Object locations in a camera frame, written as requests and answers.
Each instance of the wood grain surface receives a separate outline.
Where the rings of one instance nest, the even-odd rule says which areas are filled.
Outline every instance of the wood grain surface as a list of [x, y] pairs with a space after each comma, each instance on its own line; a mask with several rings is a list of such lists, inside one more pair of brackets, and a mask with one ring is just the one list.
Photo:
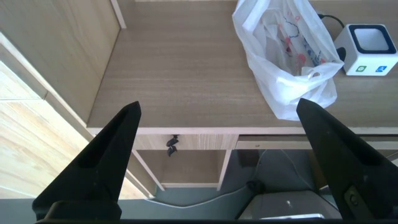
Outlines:
[[0, 101], [0, 124], [0, 187], [27, 197], [38, 196], [87, 145], [45, 100]]
[[[237, 134], [183, 134], [178, 136], [177, 150], [208, 150], [208, 149], [234, 149]], [[143, 149], [168, 149], [166, 143], [173, 138], [170, 134], [144, 134], [136, 135], [134, 150]]]
[[0, 1], [0, 29], [87, 122], [119, 32], [110, 1]]
[[[231, 15], [235, 2], [119, 1], [127, 29], [117, 39], [89, 129], [101, 129], [138, 100], [139, 133], [303, 134], [278, 120], [262, 97]], [[398, 40], [398, 1], [314, 1], [345, 23], [382, 23]], [[335, 38], [338, 23], [324, 19]], [[356, 133], [398, 134], [398, 69], [386, 77], [335, 78], [338, 98], [327, 110]]]

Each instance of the wooden wall panel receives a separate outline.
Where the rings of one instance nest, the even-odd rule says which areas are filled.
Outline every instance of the wooden wall panel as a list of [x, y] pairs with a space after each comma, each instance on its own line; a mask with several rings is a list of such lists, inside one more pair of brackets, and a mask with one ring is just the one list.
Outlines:
[[0, 101], [0, 187], [36, 197], [86, 145], [45, 100]]
[[4, 0], [0, 29], [87, 122], [120, 29], [110, 1]]

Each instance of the wooden desk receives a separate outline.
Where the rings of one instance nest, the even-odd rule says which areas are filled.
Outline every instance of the wooden desk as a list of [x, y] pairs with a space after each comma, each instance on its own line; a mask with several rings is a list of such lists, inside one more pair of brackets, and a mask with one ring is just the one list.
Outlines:
[[[247, 149], [242, 134], [283, 135], [283, 141], [256, 140], [254, 148], [308, 149], [308, 143], [286, 136], [304, 134], [299, 122], [278, 120], [262, 97], [244, 50], [234, 31], [231, 15], [236, 2], [132, 2], [119, 0], [127, 25], [119, 33], [96, 101], [88, 129], [99, 130], [124, 105], [139, 101], [142, 118], [133, 147], [134, 166], [142, 167], [154, 182], [164, 187], [220, 187], [230, 150]], [[398, 41], [397, 1], [314, 1], [314, 8], [339, 17], [345, 23], [381, 23]], [[341, 30], [336, 21], [324, 19], [335, 38]], [[398, 134], [398, 69], [386, 77], [347, 77], [339, 72], [334, 81], [337, 101], [327, 110], [357, 134]], [[181, 134], [178, 149], [196, 150], [196, 156], [179, 154], [173, 164], [189, 166], [187, 159], [203, 163], [181, 172], [170, 168], [164, 150], [171, 134]], [[370, 139], [378, 149], [398, 149], [395, 138]], [[141, 151], [146, 149], [163, 150]], [[214, 159], [216, 152], [226, 153]], [[187, 180], [214, 165], [217, 176]], [[142, 175], [130, 169], [133, 179], [145, 190]], [[181, 178], [164, 179], [165, 172]]]

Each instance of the small white device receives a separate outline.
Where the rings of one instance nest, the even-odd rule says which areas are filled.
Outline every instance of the small white device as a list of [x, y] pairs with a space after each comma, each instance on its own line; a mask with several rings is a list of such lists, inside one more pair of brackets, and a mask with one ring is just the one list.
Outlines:
[[335, 40], [347, 75], [384, 76], [398, 62], [398, 53], [382, 24], [348, 24]]

